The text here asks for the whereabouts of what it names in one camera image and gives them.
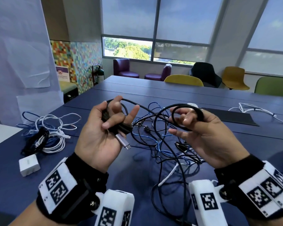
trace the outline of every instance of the wrist strap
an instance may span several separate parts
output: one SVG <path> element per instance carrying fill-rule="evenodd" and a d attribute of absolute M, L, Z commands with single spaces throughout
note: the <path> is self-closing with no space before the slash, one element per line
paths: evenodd
<path fill-rule="evenodd" d="M 253 155 L 215 170 L 221 195 L 245 216 L 258 220 L 283 217 L 283 175 Z"/>
<path fill-rule="evenodd" d="M 39 185 L 37 206 L 47 218 L 61 224 L 78 224 L 93 216 L 96 192 L 106 191 L 108 173 L 101 173 L 75 153 L 64 158 Z"/>

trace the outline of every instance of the colorful mosaic wall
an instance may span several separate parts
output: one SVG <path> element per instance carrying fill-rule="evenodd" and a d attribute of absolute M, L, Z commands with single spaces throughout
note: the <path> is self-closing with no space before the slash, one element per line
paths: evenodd
<path fill-rule="evenodd" d="M 102 65 L 100 43 L 71 42 L 72 58 L 78 83 L 79 94 L 93 87 L 91 66 Z"/>
<path fill-rule="evenodd" d="M 76 83 L 77 77 L 75 74 L 70 42 L 51 40 L 50 44 L 53 50 L 53 58 L 55 60 L 55 64 L 57 66 L 68 67 L 70 81 L 72 83 Z"/>

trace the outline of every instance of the sign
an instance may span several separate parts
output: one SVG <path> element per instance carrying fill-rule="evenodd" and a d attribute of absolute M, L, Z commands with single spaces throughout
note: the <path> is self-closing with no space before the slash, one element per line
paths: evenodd
<path fill-rule="evenodd" d="M 70 82 L 69 70 L 67 67 L 55 66 L 59 81 Z"/>

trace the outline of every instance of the hand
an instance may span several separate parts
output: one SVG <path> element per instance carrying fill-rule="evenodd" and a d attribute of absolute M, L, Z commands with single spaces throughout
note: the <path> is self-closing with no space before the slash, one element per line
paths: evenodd
<path fill-rule="evenodd" d="M 193 109 L 180 108 L 176 113 L 179 125 L 193 130 L 183 132 L 169 129 L 169 133 L 182 138 L 212 167 L 222 168 L 249 156 L 248 151 L 237 140 L 231 130 L 214 114 L 202 110 L 204 122 L 197 121 Z"/>
<path fill-rule="evenodd" d="M 107 172 L 122 148 L 108 129 L 121 122 L 131 125 L 139 111 L 139 105 L 136 105 L 128 116 L 125 116 L 122 113 L 121 99 L 122 96 L 117 96 L 109 103 L 110 118 L 105 123 L 102 121 L 102 111 L 106 109 L 107 102 L 104 101 L 92 108 L 75 147 L 75 153 L 83 161 L 103 173 Z"/>

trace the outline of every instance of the person's left hand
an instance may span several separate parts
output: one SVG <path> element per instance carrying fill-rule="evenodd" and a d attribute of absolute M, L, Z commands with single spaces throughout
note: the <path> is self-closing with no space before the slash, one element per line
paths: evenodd
<path fill-rule="evenodd" d="M 107 172 L 122 148 L 114 134 L 109 133 L 108 129 L 121 122 L 131 125 L 139 111 L 139 105 L 136 105 L 128 116 L 125 116 L 122 113 L 121 99 L 122 96 L 117 96 L 109 103 L 110 118 L 105 123 L 102 121 L 102 111 L 106 109 L 107 102 L 104 101 L 92 108 L 75 147 L 75 153 L 84 162 L 102 173 Z"/>

